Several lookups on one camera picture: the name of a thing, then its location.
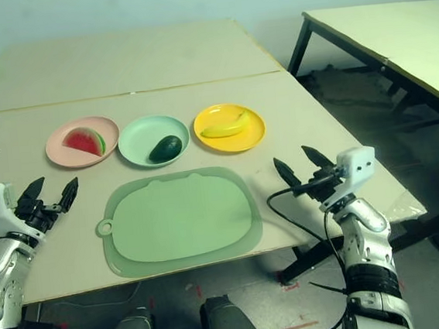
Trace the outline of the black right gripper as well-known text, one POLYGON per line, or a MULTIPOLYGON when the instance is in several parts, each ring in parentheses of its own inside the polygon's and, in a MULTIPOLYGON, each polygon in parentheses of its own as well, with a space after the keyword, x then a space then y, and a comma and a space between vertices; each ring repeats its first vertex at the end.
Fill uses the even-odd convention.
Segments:
MULTIPOLYGON (((306 157, 318 168, 307 181, 308 187, 295 190, 294 196, 300 197, 306 194, 309 198, 319 203, 324 203, 334 193, 334 188, 342 183, 339 169, 334 166, 325 155, 310 146, 301 146, 306 157)), ((273 158, 273 163, 280 178, 290 187, 301 185, 301 181, 295 176, 294 171, 283 161, 273 158)))

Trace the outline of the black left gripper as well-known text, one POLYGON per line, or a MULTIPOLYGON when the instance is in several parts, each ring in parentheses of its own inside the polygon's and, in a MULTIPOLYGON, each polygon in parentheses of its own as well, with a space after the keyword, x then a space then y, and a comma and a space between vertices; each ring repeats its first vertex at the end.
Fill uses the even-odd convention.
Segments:
POLYGON ((44 180, 43 176, 29 184, 21 194, 15 209, 15 215, 18 219, 41 232, 49 231, 57 221, 59 214, 71 208, 79 188, 79 180, 75 177, 65 186, 61 194, 60 205, 48 206, 39 199, 44 180))

